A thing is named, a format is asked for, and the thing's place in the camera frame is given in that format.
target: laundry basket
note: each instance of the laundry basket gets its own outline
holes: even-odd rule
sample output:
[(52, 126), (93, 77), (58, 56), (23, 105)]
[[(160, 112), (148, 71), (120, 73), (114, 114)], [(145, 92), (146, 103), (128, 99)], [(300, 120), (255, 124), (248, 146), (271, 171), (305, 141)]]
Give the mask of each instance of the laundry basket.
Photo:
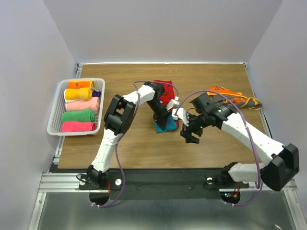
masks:
[(76, 79), (68, 79), (63, 80), (59, 83), (56, 95), (53, 101), (51, 114), (48, 121), (47, 133), (53, 136), (82, 136), (82, 135), (95, 135), (98, 133), (100, 129), (100, 123), (102, 118), (102, 109), (104, 103), (104, 95), (105, 95), (105, 80), (102, 78), (82, 78), (81, 80), (91, 80), (94, 81), (95, 88), (101, 92), (100, 100), (100, 108), (98, 109), (98, 113), (96, 114), (95, 124), (96, 129), (94, 131), (86, 131), (86, 132), (62, 132), (62, 114), (66, 112), (65, 108), (65, 99), (64, 99), (64, 91), (68, 88), (68, 82), (70, 80)]

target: gray floor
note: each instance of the gray floor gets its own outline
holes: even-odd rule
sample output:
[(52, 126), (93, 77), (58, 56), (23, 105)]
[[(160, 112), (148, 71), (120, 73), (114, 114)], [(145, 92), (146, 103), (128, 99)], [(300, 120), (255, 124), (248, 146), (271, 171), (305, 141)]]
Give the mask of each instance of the gray floor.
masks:
[[(242, 192), (242, 201), (255, 192)], [(47, 195), (40, 230), (295, 230), (283, 192), (263, 191), (257, 202), (230, 207), (218, 200), (121, 201), (91, 207), (87, 193)]]

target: red cloth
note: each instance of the red cloth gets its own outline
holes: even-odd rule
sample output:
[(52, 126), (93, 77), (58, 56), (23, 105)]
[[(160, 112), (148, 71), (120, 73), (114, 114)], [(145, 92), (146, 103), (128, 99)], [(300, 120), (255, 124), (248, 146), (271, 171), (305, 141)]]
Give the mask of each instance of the red cloth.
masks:
[[(167, 104), (175, 98), (175, 94), (174, 94), (174, 89), (173, 86), (169, 85), (169, 84), (164, 84), (164, 82), (166, 83), (170, 83), (173, 84), (171, 80), (154, 80), (154, 81), (158, 81), (161, 82), (161, 84), (163, 84), (164, 89), (165, 89), (165, 93), (159, 98), (160, 101), (162, 101), (162, 105), (163, 106), (167, 106)], [(179, 127), (179, 122), (175, 121), (176, 126)]]
[(86, 132), (94, 131), (96, 124), (94, 122), (79, 122), (79, 121), (66, 121), (63, 123), (62, 132)]

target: wall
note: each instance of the wall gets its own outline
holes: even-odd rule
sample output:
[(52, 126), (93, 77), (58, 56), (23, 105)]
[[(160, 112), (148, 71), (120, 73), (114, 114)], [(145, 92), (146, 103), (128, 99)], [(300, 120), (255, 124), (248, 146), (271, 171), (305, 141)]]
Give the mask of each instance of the wall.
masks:
[(41, 0), (0, 1), (0, 34), (0, 229), (24, 230), (58, 141), (51, 101), (75, 61)]
[(248, 75), (275, 139), (300, 150), (296, 176), (307, 216), (307, 1), (284, 0), (248, 63)]
[(44, 0), (78, 63), (248, 61), (282, 0)]

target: purple towel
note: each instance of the purple towel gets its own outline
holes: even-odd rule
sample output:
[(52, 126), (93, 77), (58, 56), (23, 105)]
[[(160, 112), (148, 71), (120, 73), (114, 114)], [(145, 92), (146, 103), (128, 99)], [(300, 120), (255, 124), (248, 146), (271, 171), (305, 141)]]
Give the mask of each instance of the purple towel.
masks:
[(92, 97), (100, 97), (101, 96), (101, 92), (97, 92), (97, 91), (93, 91), (93, 93), (92, 93)]

